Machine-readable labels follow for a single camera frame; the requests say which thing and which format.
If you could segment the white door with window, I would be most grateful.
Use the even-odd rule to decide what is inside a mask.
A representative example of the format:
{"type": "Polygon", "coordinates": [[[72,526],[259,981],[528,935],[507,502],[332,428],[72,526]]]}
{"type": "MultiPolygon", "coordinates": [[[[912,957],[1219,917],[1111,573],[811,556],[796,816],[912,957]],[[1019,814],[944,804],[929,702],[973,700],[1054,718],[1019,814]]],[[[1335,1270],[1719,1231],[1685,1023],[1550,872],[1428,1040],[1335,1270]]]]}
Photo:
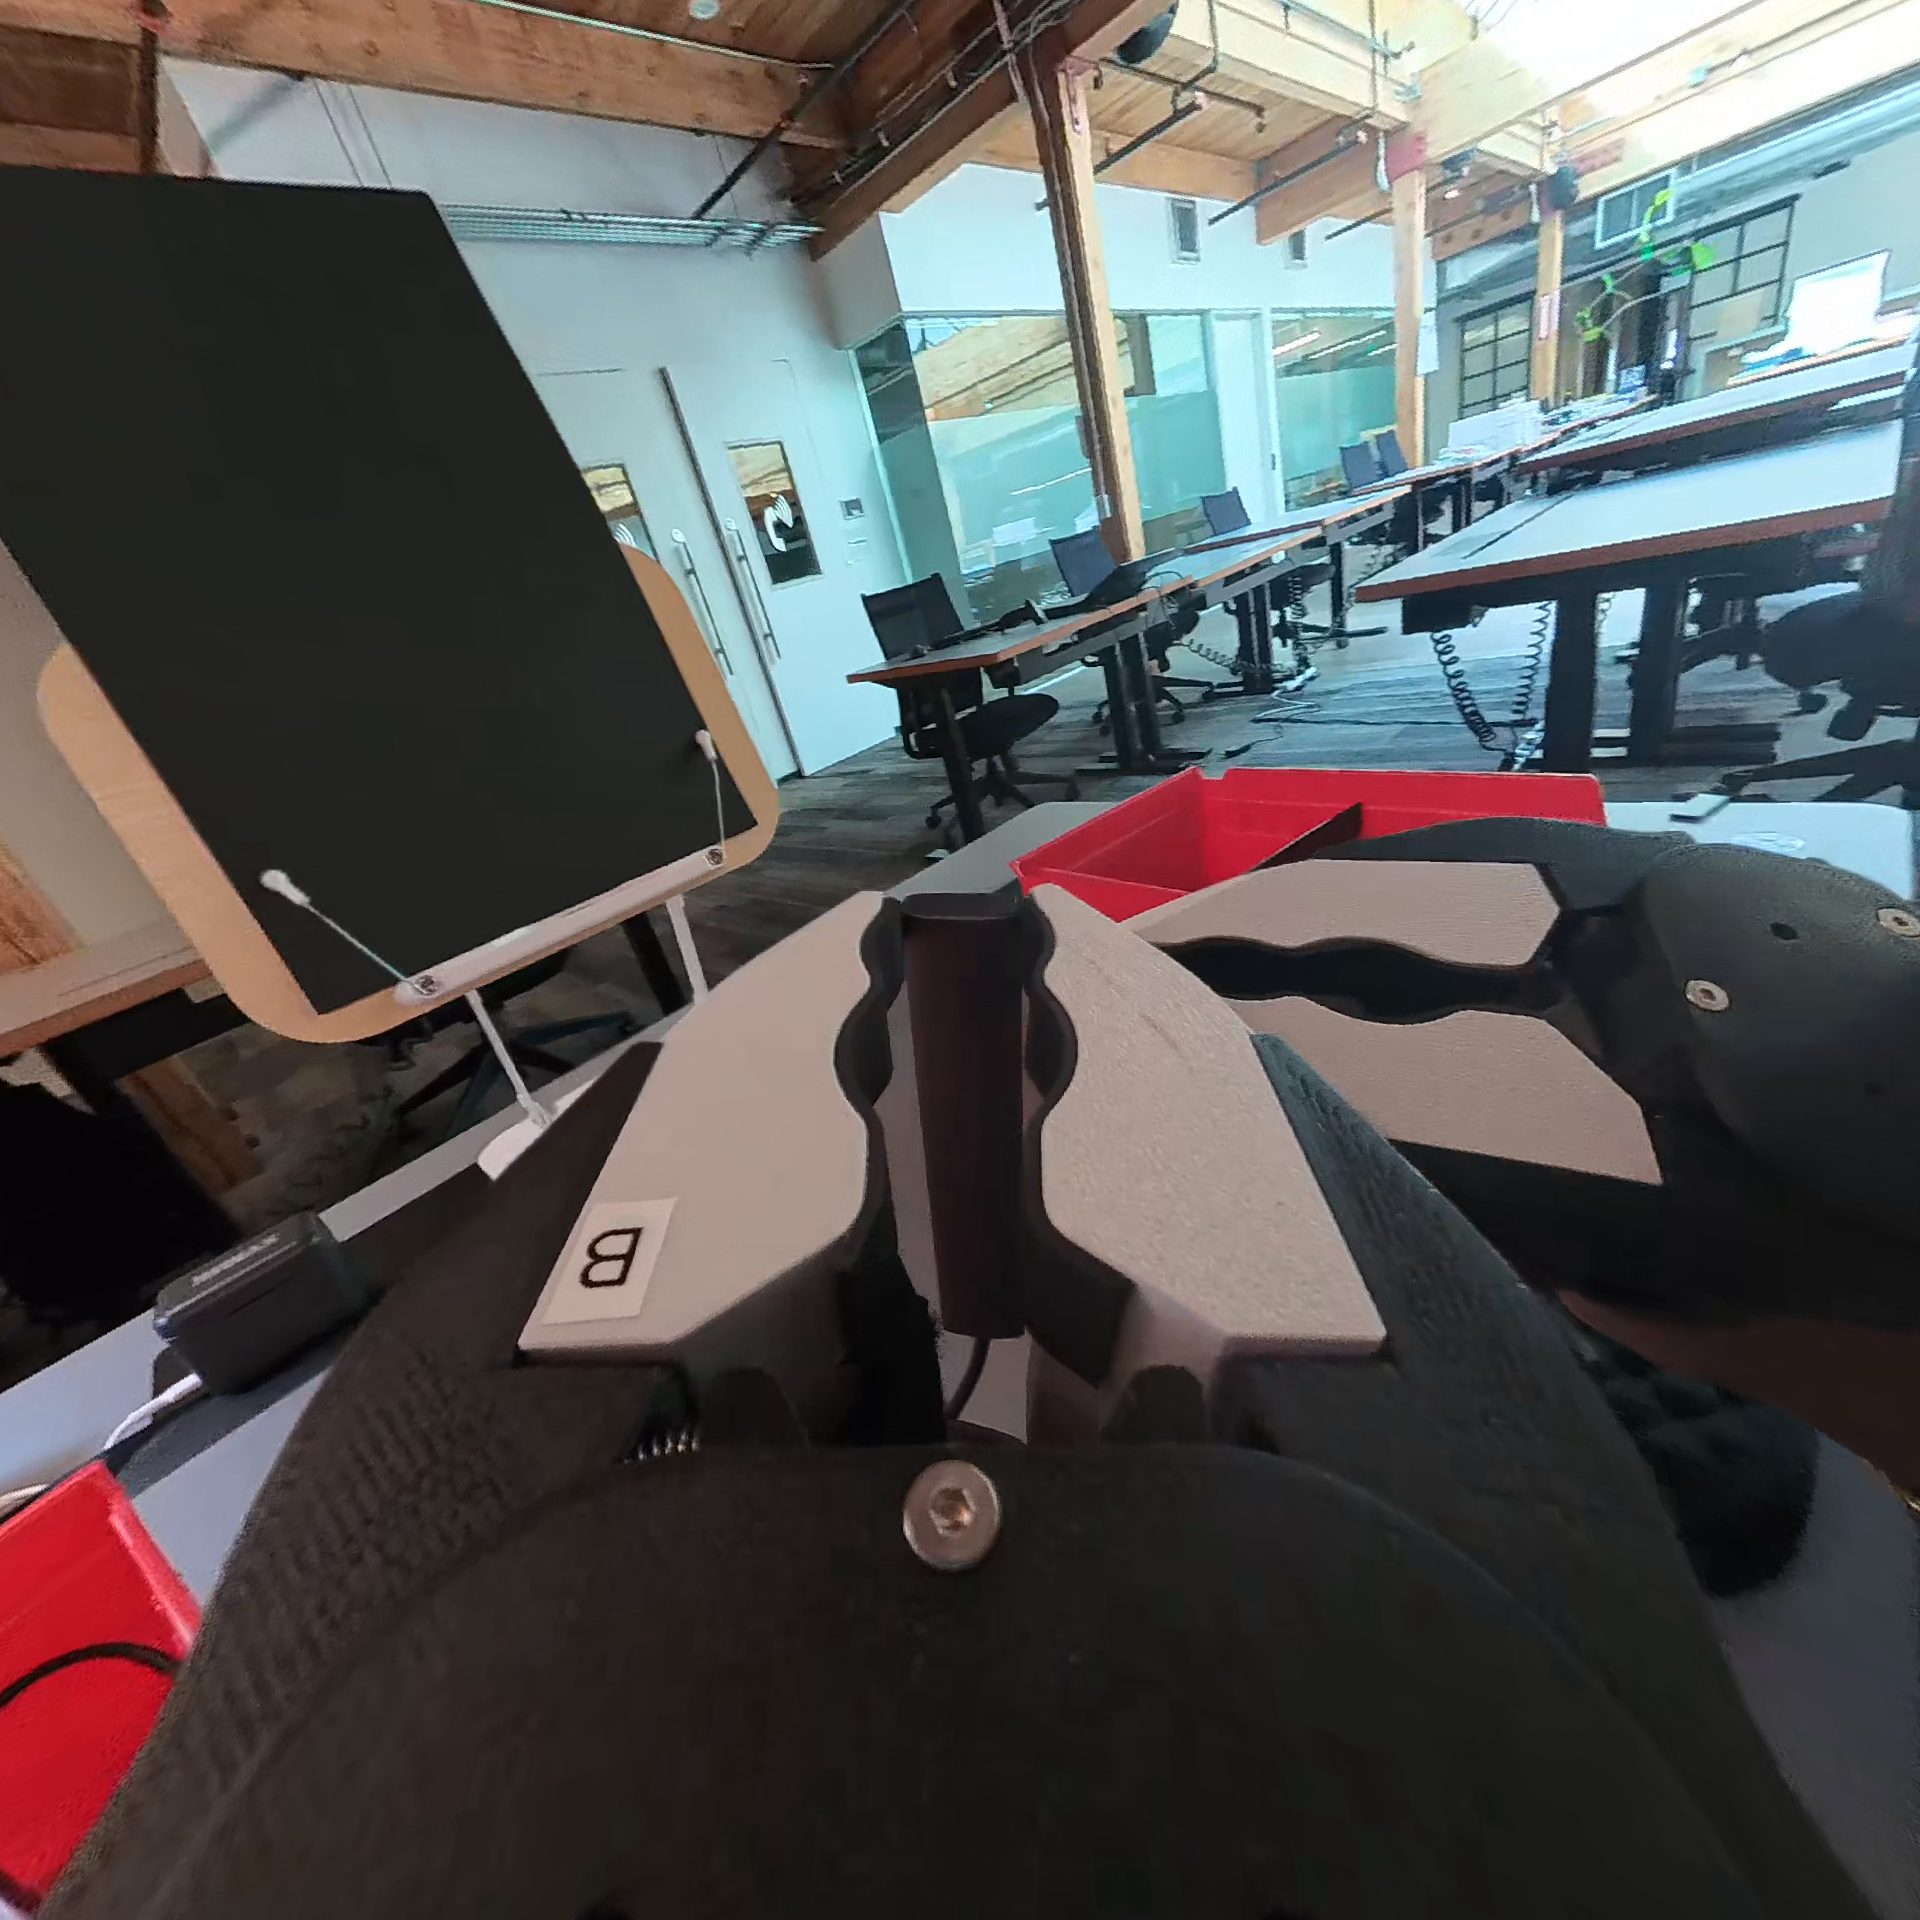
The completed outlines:
{"type": "Polygon", "coordinates": [[[750,644],[748,684],[769,722],[779,780],[830,761],[837,697],[825,535],[799,388],[785,359],[663,367],[704,489],[734,610],[750,644]]]}
{"type": "Polygon", "coordinates": [[[745,725],[766,745],[760,666],[659,377],[575,367],[534,373],[532,381],[612,538],[655,559],[684,590],[745,725]]]}

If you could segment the wooden support post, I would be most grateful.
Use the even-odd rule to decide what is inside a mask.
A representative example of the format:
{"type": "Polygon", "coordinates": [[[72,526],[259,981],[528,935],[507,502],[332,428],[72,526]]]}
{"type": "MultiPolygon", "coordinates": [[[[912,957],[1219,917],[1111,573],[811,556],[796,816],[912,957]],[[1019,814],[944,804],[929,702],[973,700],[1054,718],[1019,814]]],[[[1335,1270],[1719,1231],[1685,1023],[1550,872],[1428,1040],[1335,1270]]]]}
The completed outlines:
{"type": "Polygon", "coordinates": [[[1087,65],[1067,56],[1063,36],[1052,31],[1028,49],[1021,71],[1063,286],[1096,524],[1116,559],[1139,559],[1145,556],[1143,506],[1096,218],[1087,65]]]}
{"type": "Polygon", "coordinates": [[[1428,181],[1423,148],[1389,141],[1382,154],[1393,268],[1393,429],[1409,465],[1423,463],[1423,324],[1428,292],[1428,181]]]}

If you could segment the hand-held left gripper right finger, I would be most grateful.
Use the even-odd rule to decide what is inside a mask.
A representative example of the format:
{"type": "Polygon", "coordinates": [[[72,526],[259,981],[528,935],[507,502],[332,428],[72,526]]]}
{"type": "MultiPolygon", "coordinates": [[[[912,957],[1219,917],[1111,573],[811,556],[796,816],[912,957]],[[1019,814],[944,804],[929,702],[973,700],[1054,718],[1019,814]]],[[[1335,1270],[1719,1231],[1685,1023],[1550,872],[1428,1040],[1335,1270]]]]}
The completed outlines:
{"type": "Polygon", "coordinates": [[[1379,1356],[1380,1312],[1254,1032],[1064,888],[1023,908],[1036,1343],[1056,1361],[1379,1356]]]}

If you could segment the black office chair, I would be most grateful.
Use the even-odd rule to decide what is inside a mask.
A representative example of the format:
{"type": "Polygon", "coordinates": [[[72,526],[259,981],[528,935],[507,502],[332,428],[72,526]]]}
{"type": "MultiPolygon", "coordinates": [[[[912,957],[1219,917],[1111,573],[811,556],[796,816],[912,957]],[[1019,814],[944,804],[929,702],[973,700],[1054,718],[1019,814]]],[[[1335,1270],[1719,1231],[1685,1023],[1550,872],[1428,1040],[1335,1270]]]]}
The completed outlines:
{"type": "MultiPolygon", "coordinates": [[[[1120,562],[1113,558],[1099,529],[1056,537],[1048,542],[1048,550],[1063,575],[1063,584],[1067,588],[1067,598],[1063,604],[1043,608],[1054,615],[1107,608],[1120,598],[1134,596],[1148,584],[1150,575],[1157,575],[1163,566],[1173,566],[1184,556],[1180,545],[1169,545],[1139,559],[1120,562]]],[[[1190,596],[1176,596],[1173,617],[1145,638],[1148,664],[1155,669],[1158,681],[1165,679],[1169,648],[1193,632],[1199,615],[1201,610],[1197,600],[1190,596]]]]}
{"type": "MultiPolygon", "coordinates": [[[[1809,689],[1838,685],[1844,703],[1829,735],[1857,741],[1885,714],[1917,714],[1917,367],[1901,399],[1901,442],[1887,514],[1860,584],[1819,596],[1761,628],[1760,661],[1780,684],[1809,689]]],[[[1751,784],[1838,775],[1819,797],[1872,799],[1900,790],[1917,809],[1917,735],[1853,745],[1801,759],[1776,759],[1716,781],[1712,793],[1737,797],[1751,784]]]]}
{"type": "MultiPolygon", "coordinates": [[[[969,631],[941,573],[861,596],[881,661],[927,661],[985,631],[969,631]]],[[[1021,785],[1016,748],[1039,733],[1061,702],[1038,689],[990,695],[980,666],[917,676],[893,684],[899,738],[909,761],[934,764],[948,776],[948,793],[933,801],[926,825],[956,852],[985,831],[987,801],[1036,807],[1021,785]]]]}

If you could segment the black power adapter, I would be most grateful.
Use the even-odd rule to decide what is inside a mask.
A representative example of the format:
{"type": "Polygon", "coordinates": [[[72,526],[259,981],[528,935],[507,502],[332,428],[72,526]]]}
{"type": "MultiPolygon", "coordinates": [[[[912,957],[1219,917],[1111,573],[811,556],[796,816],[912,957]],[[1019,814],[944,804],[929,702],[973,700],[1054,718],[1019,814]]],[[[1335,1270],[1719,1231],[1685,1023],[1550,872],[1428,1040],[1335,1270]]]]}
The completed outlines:
{"type": "Polygon", "coordinates": [[[296,1213],[159,1287],[159,1343],[213,1396],[238,1396],[363,1318],[374,1289],[317,1213],[296,1213]]]}

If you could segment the wooden office desk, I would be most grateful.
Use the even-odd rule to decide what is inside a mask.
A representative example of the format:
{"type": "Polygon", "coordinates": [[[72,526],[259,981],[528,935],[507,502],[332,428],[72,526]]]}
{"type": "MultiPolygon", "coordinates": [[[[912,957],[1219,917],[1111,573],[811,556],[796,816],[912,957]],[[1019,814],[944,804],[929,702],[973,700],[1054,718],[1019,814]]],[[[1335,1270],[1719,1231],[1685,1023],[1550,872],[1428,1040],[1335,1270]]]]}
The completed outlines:
{"type": "Polygon", "coordinates": [[[1644,591],[1625,753],[1657,759],[1672,719],[1695,588],[1760,598],[1823,584],[1870,550],[1896,489],[1904,429],[1857,422],[1705,463],[1517,498],[1357,588],[1405,632],[1457,632],[1495,608],[1548,606],[1540,765],[1593,765],[1598,600],[1644,591]]]}
{"type": "MultiPolygon", "coordinates": [[[[1126,776],[1165,776],[1193,761],[1190,753],[1176,753],[1163,742],[1158,700],[1148,669],[1145,638],[1168,622],[1168,612],[1169,606],[1158,591],[1136,591],[1113,606],[1067,615],[1025,606],[983,628],[972,628],[985,631],[985,638],[917,662],[880,657],[878,664],[854,672],[851,684],[893,692],[893,684],[976,664],[995,697],[1007,689],[1044,692],[1039,681],[1048,672],[1094,662],[1107,681],[1113,769],[1126,776]]],[[[1025,793],[1036,784],[1061,788],[1064,799],[1079,797],[1071,772],[1021,775],[1025,793]]]]}
{"type": "Polygon", "coordinates": [[[1913,367],[1913,353],[1916,336],[1911,333],[1875,350],[1793,360],[1783,369],[1733,381],[1705,397],[1583,424],[1574,434],[1517,458],[1516,473],[1534,476],[1566,465],[1622,469],[1645,447],[1715,437],[1783,416],[1830,412],[1846,399],[1901,385],[1913,367]]]}
{"type": "Polygon", "coordinates": [[[69,1037],[167,992],[222,986],[181,925],[163,917],[1,974],[1,1058],[69,1037]]]}
{"type": "Polygon", "coordinates": [[[1385,634],[1382,626],[1353,626],[1348,545],[1391,535],[1403,514],[1421,532],[1419,490],[1408,481],[1385,484],[1300,509],[1261,529],[1238,528],[1182,552],[1163,583],[1169,617],[1225,608],[1235,617],[1237,656],[1213,656],[1188,631],[1182,646],[1227,669],[1225,679],[1174,679],[1201,702],[1271,702],[1311,669],[1307,639],[1385,634]]]}

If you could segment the red plastic bin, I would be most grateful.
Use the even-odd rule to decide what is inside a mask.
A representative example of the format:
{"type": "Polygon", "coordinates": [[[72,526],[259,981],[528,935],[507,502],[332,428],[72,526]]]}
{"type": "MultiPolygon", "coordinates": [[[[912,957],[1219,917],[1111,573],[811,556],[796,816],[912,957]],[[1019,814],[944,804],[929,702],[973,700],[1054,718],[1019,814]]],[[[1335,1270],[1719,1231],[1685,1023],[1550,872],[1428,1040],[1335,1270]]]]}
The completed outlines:
{"type": "Polygon", "coordinates": [[[1057,885],[1128,920],[1257,869],[1365,838],[1488,818],[1605,825],[1588,775],[1188,768],[1013,858],[1023,892],[1057,885]]]}
{"type": "Polygon", "coordinates": [[[1,1902],[31,1916],[151,1736],[201,1628],[102,1464],[1,1524],[1,1902]]]}

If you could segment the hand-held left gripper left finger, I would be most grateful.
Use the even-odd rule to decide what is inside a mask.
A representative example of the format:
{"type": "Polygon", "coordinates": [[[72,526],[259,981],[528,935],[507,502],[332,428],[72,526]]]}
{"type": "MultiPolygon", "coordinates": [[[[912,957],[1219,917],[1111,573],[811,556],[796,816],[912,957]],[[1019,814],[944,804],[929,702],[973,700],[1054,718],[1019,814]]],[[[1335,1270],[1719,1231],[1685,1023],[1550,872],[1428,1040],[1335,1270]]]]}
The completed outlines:
{"type": "Polygon", "coordinates": [[[840,1278],[888,1209],[900,902],[856,894],[711,990],[663,1042],[519,1352],[840,1368],[840,1278]]]}

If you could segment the black panel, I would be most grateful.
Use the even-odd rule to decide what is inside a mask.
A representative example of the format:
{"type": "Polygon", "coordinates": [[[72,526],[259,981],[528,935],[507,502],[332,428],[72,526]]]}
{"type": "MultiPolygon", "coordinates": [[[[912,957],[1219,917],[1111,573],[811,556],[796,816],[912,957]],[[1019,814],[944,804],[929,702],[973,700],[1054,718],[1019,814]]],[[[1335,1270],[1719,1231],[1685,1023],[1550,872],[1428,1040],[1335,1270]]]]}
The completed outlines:
{"type": "Polygon", "coordinates": [[[4,166],[4,549],[309,1000],[712,842],[715,733],[438,208],[4,166]]]}

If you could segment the wooden backing board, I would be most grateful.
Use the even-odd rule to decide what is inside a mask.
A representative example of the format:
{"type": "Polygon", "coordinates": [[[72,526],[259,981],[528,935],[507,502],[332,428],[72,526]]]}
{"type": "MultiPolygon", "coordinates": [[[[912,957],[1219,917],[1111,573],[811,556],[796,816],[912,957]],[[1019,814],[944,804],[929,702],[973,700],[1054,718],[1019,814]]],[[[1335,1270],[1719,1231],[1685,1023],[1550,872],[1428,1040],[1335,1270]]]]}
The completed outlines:
{"type": "MultiPolygon", "coordinates": [[[[721,870],[695,864],[688,879],[654,879],[647,887],[647,896],[654,897],[649,908],[684,904],[684,897],[699,885],[715,879],[720,872],[742,870],[768,849],[777,834],[779,793],[729,695],[726,679],[699,632],[684,590],[670,580],[664,566],[639,550],[621,545],[619,556],[659,624],[663,644],[685,681],[688,697],[704,719],[715,722],[712,741],[725,757],[725,772],[734,780],[735,793],[751,816],[742,831],[726,838],[726,865],[721,870]]],[[[70,644],[59,644],[39,672],[37,703],[39,719],[72,776],[89,793],[93,807],[244,1020],[288,1040],[349,1042],[385,1032],[408,1016],[459,999],[455,992],[438,1000],[404,1006],[395,1000],[395,982],[383,976],[373,994],[333,1012],[317,1010],[256,920],[254,908],[228,879],[201,831],[187,820],[176,796],[159,780],[152,761],[137,745],[70,644]]],[[[600,910],[590,920],[592,933],[566,935],[557,949],[536,951],[532,962],[563,953],[637,911],[636,904],[600,910]]],[[[485,984],[504,974],[485,976],[485,984]]]]}

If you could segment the white tilting stand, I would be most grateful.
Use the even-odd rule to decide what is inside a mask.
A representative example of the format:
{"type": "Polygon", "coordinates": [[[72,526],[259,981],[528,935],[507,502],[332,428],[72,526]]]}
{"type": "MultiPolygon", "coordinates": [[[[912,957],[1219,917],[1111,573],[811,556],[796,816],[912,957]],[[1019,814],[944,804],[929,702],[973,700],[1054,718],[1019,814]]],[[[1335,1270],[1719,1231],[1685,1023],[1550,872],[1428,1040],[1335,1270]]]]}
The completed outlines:
{"type": "Polygon", "coordinates": [[[534,1093],[525,1082],[520,1069],[517,1066],[512,1046],[501,1037],[492,1012],[485,1002],[485,976],[492,976],[495,970],[513,970],[517,966],[532,962],[536,957],[536,951],[557,949],[563,936],[592,933],[590,920],[595,920],[595,917],[600,910],[612,910],[617,904],[636,904],[639,910],[647,910],[654,902],[654,897],[647,896],[647,887],[654,879],[688,879],[692,876],[695,864],[704,864],[712,872],[720,872],[729,864],[726,801],[721,784],[725,757],[720,753],[712,733],[705,726],[699,726],[692,733],[692,742],[696,745],[699,753],[711,768],[715,830],[708,848],[704,848],[699,854],[688,854],[681,861],[670,861],[667,869],[663,869],[655,876],[625,879],[619,887],[588,902],[579,902],[566,911],[541,919],[525,927],[513,927],[504,935],[493,936],[486,943],[479,943],[440,964],[414,974],[400,970],[371,943],[360,941],[332,914],[319,910],[312,902],[310,894],[302,888],[288,870],[268,869],[259,876],[259,881],[269,894],[302,908],[302,911],[310,914],[316,920],[319,920],[324,927],[328,927],[343,941],[347,941],[349,949],[365,954],[377,969],[382,969],[395,982],[395,1000],[404,1006],[419,1006],[428,1000],[440,1000],[455,992],[468,1000],[470,1015],[479,1023],[486,1046],[492,1049],[492,1061],[510,1081],[523,1113],[523,1119],[510,1127],[503,1135],[504,1143],[495,1143],[483,1149],[483,1170],[489,1177],[503,1173],[528,1145],[532,1145],[539,1137],[539,1133],[553,1124],[559,1111],[550,1111],[541,1101],[539,1093],[534,1093]]]}

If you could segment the green plant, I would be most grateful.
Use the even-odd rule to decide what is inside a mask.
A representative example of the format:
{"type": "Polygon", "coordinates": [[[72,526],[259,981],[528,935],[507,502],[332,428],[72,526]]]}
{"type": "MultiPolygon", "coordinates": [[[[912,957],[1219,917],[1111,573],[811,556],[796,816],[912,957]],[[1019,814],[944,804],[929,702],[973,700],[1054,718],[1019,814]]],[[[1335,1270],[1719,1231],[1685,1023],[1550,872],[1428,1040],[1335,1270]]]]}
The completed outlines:
{"type": "Polygon", "coordinates": [[[1598,290],[1574,312],[1583,344],[1619,344],[1628,314],[1688,287],[1721,261],[1712,239],[1677,231],[1672,174],[1600,198],[1593,239],[1598,290]]]}

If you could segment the black fuzzy cloth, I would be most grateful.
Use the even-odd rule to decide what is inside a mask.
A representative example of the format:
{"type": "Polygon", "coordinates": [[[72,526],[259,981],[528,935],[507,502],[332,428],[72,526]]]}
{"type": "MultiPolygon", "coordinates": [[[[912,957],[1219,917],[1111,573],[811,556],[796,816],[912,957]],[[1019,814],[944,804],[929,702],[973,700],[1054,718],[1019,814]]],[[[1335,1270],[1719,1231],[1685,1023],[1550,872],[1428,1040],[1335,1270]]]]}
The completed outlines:
{"type": "Polygon", "coordinates": [[[1727,1386],[1676,1375],[1595,1329],[1574,1345],[1655,1479],[1695,1584],[1737,1597],[1788,1573],[1817,1492],[1817,1434],[1727,1386]]]}

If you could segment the black rectangular plug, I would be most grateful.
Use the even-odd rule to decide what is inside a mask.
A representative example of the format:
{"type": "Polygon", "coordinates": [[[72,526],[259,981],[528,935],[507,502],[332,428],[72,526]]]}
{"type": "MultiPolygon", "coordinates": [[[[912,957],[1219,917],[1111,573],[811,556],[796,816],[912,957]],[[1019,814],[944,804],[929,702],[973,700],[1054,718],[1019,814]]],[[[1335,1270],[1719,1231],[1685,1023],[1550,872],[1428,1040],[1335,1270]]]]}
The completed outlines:
{"type": "Polygon", "coordinates": [[[902,984],[944,1327],[1023,1332],[1023,894],[902,901],[902,984]]]}

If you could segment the frosted glass partition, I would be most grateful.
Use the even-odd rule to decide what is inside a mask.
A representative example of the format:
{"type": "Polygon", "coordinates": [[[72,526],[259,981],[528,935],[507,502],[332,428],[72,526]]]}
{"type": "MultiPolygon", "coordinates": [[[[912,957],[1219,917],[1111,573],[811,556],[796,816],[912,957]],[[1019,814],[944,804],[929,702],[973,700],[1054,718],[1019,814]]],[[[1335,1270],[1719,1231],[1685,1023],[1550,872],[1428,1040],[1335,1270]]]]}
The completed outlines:
{"type": "MultiPolygon", "coordinates": [[[[1197,543],[1206,495],[1254,521],[1340,495],[1340,453],[1393,422],[1385,306],[1123,311],[1113,332],[1148,552],[1197,543]]],[[[1064,318],[905,318],[853,366],[908,573],[977,612],[1061,594],[1052,545],[1109,512],[1064,318]]]]}

